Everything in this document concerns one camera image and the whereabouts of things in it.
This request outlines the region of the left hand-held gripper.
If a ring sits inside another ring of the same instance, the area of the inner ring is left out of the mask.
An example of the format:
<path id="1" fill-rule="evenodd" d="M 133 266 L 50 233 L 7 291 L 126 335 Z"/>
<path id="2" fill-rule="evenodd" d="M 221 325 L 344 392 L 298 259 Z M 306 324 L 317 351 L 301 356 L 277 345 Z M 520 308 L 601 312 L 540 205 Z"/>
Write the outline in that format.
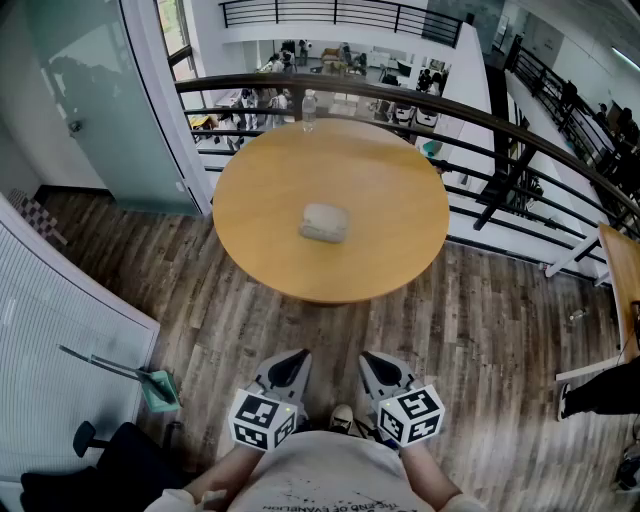
<path id="1" fill-rule="evenodd" d="M 306 418 L 300 403 L 311 363 L 308 349 L 294 349 L 260 364 L 257 382 L 239 388 L 231 404 L 228 424 L 235 443 L 270 452 L 297 430 Z"/>

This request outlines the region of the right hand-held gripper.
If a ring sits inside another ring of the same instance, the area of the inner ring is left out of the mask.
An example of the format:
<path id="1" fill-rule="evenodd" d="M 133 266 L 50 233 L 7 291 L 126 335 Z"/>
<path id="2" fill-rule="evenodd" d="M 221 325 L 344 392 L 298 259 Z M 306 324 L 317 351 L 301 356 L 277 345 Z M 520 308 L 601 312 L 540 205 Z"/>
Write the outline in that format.
<path id="1" fill-rule="evenodd" d="M 407 447 L 440 432 L 445 407 L 433 385 L 411 389 L 415 381 L 411 368 L 382 352 L 364 351 L 358 364 L 369 399 L 390 397 L 380 400 L 376 407 L 377 428 L 387 438 L 399 447 Z"/>

